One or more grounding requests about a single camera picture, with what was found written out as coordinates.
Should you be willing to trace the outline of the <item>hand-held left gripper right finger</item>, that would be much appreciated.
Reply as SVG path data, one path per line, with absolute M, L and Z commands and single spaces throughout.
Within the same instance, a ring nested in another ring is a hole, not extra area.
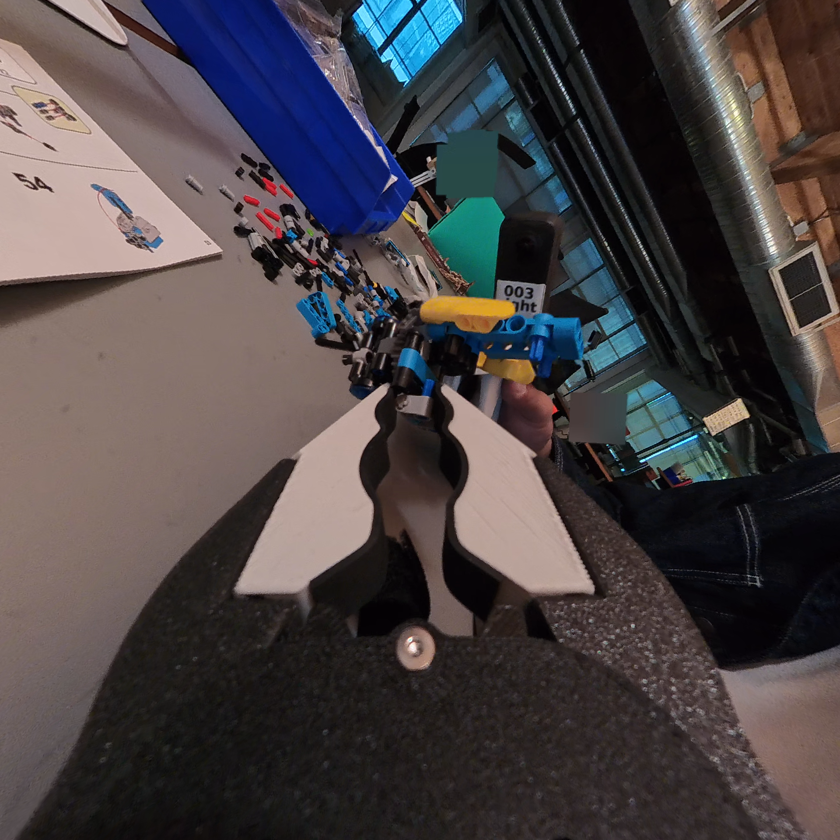
M 476 619 L 493 606 L 594 595 L 585 567 L 537 468 L 537 456 L 448 385 L 436 388 L 445 505 L 443 571 Z

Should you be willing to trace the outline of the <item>blue yellow brick assembly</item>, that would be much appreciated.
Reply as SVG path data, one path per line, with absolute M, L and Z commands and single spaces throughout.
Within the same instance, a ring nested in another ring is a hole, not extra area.
M 430 360 L 442 375 L 477 370 L 522 385 L 550 375 L 557 360 L 578 361 L 584 354 L 581 322 L 516 313 L 512 301 L 436 297 L 418 317 L 432 343 Z

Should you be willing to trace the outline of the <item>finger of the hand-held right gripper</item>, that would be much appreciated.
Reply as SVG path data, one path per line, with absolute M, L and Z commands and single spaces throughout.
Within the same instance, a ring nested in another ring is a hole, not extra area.
M 501 391 L 504 380 L 498 375 L 478 371 L 469 401 L 491 420 L 497 421 L 501 410 Z

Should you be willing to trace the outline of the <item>open instruction booklet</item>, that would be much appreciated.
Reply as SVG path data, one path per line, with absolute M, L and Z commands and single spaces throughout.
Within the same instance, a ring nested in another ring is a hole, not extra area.
M 2 285 L 222 254 L 26 50 L 3 40 L 1 58 Z

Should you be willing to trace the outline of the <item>silver ventilation duct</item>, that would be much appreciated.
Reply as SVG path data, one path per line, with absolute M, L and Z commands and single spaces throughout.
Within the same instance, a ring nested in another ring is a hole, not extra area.
M 836 453 L 839 382 L 826 327 L 791 335 L 769 274 L 806 245 L 795 241 L 775 189 L 747 94 L 716 30 L 717 9 L 701 1 L 630 6 L 805 438 Z

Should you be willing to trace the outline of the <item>white vent grille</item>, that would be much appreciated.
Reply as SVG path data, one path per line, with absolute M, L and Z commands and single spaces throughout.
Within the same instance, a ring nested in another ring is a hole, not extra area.
M 823 329 L 838 317 L 838 303 L 816 242 L 769 271 L 791 335 Z

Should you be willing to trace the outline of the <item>blue plastic bin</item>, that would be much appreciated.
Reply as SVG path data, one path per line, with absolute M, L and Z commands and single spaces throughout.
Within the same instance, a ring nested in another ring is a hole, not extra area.
M 274 2 L 143 4 L 330 233 L 375 235 L 401 216 L 413 184 Z

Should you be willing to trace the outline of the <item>pile of loose brick pieces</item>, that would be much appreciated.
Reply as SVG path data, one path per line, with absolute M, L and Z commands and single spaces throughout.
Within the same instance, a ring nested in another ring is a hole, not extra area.
M 234 234 L 247 244 L 269 282 L 276 285 L 286 277 L 303 291 L 296 308 L 316 343 L 357 350 L 376 324 L 407 315 L 404 295 L 373 280 L 353 249 L 344 249 L 340 237 L 306 207 L 300 209 L 270 164 L 247 153 L 239 157 L 242 164 L 234 175 L 249 181 L 257 194 L 218 187 L 234 204 Z

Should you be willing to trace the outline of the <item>teal plastic bin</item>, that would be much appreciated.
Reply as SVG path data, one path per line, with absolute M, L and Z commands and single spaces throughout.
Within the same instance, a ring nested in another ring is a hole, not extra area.
M 448 267 L 469 283 L 470 297 L 494 298 L 498 239 L 504 218 L 495 198 L 469 197 L 429 230 Z

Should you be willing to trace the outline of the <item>black blue gear brick assembly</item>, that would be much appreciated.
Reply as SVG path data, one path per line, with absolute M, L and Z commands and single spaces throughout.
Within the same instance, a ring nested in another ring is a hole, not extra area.
M 386 386 L 399 414 L 430 427 L 437 377 L 427 361 L 429 346 L 414 317 L 376 318 L 359 347 L 343 356 L 351 394 L 361 400 Z

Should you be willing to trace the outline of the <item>white garment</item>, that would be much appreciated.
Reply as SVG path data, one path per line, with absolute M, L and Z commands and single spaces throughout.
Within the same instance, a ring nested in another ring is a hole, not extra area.
M 733 706 L 782 799 L 812 838 L 839 838 L 839 647 L 723 670 Z

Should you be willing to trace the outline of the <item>white desk lamp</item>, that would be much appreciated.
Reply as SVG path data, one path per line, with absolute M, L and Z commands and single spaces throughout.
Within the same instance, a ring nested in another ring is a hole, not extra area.
M 128 45 L 129 40 L 123 28 L 103 1 L 49 1 L 49 3 L 114 45 Z

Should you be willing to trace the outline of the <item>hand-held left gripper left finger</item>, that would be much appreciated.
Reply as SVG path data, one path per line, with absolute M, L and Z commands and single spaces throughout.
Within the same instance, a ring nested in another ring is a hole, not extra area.
M 382 588 L 388 548 L 377 489 L 390 468 L 394 396 L 380 386 L 295 456 L 238 578 L 237 595 L 357 613 Z

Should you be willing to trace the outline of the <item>person's right hand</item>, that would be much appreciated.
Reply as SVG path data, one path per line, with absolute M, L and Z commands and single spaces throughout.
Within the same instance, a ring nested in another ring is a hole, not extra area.
M 536 455 L 553 459 L 553 403 L 533 385 L 504 381 L 499 424 Z

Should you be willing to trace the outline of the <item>small clear parts bag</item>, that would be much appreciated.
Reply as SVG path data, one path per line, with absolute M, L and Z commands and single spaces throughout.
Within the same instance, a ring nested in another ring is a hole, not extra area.
M 369 241 L 399 274 L 410 301 L 427 301 L 438 297 L 438 284 L 423 257 L 405 256 L 391 239 L 379 235 L 369 237 Z

